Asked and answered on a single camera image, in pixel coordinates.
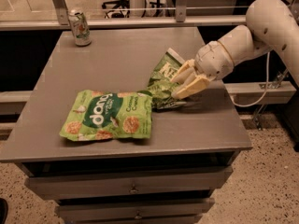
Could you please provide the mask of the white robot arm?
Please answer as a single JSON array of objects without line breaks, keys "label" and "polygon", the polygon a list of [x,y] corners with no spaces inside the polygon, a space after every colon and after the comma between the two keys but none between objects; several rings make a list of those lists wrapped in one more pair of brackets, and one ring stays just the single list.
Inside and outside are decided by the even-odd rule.
[{"label": "white robot arm", "polygon": [[273,50],[299,84],[299,25],[281,0],[255,0],[246,12],[246,23],[201,47],[183,64],[172,81],[175,99],[206,89],[213,80],[231,74],[236,66]]}]

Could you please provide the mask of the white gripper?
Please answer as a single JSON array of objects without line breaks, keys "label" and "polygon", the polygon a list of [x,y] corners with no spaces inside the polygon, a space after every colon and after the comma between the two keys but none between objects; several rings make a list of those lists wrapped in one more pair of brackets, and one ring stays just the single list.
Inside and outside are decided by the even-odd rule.
[{"label": "white gripper", "polygon": [[171,78],[179,86],[172,92],[175,99],[184,99],[207,88],[210,80],[194,73],[194,64],[208,78],[223,79],[233,72],[234,63],[222,43],[211,41],[201,47],[195,59],[186,61]]}]

